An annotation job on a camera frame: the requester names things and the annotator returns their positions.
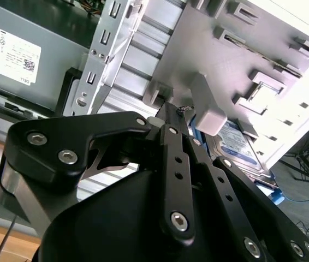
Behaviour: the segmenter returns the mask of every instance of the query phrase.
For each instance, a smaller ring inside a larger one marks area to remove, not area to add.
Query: power supply label
[[[0,29],[0,74],[30,86],[38,73],[41,48]]]

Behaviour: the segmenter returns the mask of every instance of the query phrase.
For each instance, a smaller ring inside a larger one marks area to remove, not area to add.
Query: floor
[[[283,160],[288,163],[299,167],[295,159],[283,157]],[[283,193],[293,200],[306,200],[309,199],[309,183],[296,181],[292,178],[291,174],[300,178],[300,174],[287,166],[277,163],[271,169],[275,176],[277,183]],[[294,203],[289,200],[283,201],[279,205],[280,209],[294,222],[299,223],[298,226],[302,227],[302,223],[306,229],[309,227],[309,202],[307,203]]]

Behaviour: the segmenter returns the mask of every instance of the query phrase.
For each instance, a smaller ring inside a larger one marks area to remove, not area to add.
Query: bolt hole
[[[230,196],[230,195],[226,195],[226,199],[229,200],[230,202],[233,201],[233,198],[232,198],[232,196]]]
[[[249,246],[250,246],[252,251],[255,252],[257,250],[257,248],[252,243],[250,243]]]
[[[175,176],[177,179],[180,179],[180,180],[183,179],[183,176],[179,172],[176,172]]]
[[[73,156],[72,156],[70,153],[64,153],[64,154],[63,154],[63,157],[64,157],[64,158],[67,158],[67,159],[69,159],[69,160],[71,160],[71,159],[73,158]]]
[[[142,120],[141,118],[137,118],[136,121],[137,121],[140,125],[142,125],[142,126],[144,126],[144,125],[146,124],[146,122],[145,122],[144,120]]]
[[[83,108],[87,105],[87,103],[85,103],[84,99],[80,97],[77,99],[77,105]]]
[[[43,141],[43,138],[41,136],[36,135],[36,136],[33,137],[33,141],[40,143],[40,142]]]

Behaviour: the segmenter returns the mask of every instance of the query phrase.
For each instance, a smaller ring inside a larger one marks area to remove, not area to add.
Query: metal sheet
[[[79,182],[78,188],[84,190],[84,192],[88,192],[90,195],[99,192],[104,189],[105,186],[95,183],[92,180],[84,179]]]
[[[114,109],[108,108],[106,105],[102,105],[98,111],[98,114],[114,113],[118,112]]]
[[[164,52],[165,45],[154,40],[153,38],[148,37],[146,34],[137,32],[134,34],[133,42],[144,46],[147,49],[154,51],[155,53],[161,55]]]
[[[149,81],[123,68],[120,69],[115,84],[132,93],[143,96]]]
[[[37,10],[29,5],[29,2],[33,1],[24,2],[31,7],[26,10],[26,14],[31,14],[34,18]],[[78,68],[81,56],[87,52],[87,49],[3,8],[0,8],[0,18],[0,29],[38,45],[42,49],[36,83],[26,86],[0,75],[0,88],[28,101],[55,109],[65,72],[70,67]]]
[[[118,178],[110,176],[110,175],[108,175],[106,173],[100,173],[100,174],[91,176],[89,179],[93,180],[93,181],[96,181],[98,183],[101,183],[101,184],[105,184],[106,186],[109,186],[109,185],[119,181]]]
[[[166,0],[152,0],[148,3],[145,16],[169,29],[174,29],[180,18],[181,12],[182,9],[180,7],[177,7]]]
[[[156,69],[159,59],[141,51],[140,49],[130,46],[123,62],[128,66],[151,76]]]
[[[170,35],[143,21],[139,25],[138,32],[141,32],[164,45],[166,45],[170,39]]]
[[[115,107],[124,111],[137,112],[145,118],[148,118],[149,116],[155,116],[158,111],[157,109],[145,105],[141,100],[116,89],[111,90],[105,102],[110,105],[115,105]]]
[[[127,17],[129,6],[135,4],[134,0],[106,1],[100,22],[95,30],[77,92],[73,99],[73,101],[76,101],[76,103],[72,104],[72,112],[75,115],[91,114],[92,111],[98,110],[94,106],[94,100],[100,90],[100,86],[104,85],[106,81],[108,71],[110,70],[109,65],[112,64],[113,74],[115,68],[117,71],[117,67],[120,67],[121,61],[113,59],[129,43],[133,32],[138,28],[147,2],[148,0],[142,0],[144,9]],[[108,11],[113,10],[114,4],[119,4],[115,16]]]

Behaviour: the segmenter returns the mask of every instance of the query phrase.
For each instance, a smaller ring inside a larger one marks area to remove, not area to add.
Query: gray plastic panel
[[[253,13],[253,25],[234,15],[241,7]],[[227,116],[248,122],[245,110],[235,106],[233,98],[245,96],[255,87],[250,79],[253,71],[261,71],[287,86],[282,95],[297,78],[289,78],[274,70],[275,65],[269,60],[231,43],[221,29],[268,59],[285,61],[301,72],[309,67],[309,59],[290,46],[297,44],[297,39],[309,41],[309,37],[248,1],[241,1],[238,7],[234,1],[227,1],[217,19],[186,6],[153,78],[174,87],[174,104],[179,106],[192,103],[187,92],[189,84],[194,73],[202,72],[207,75],[211,91]]]

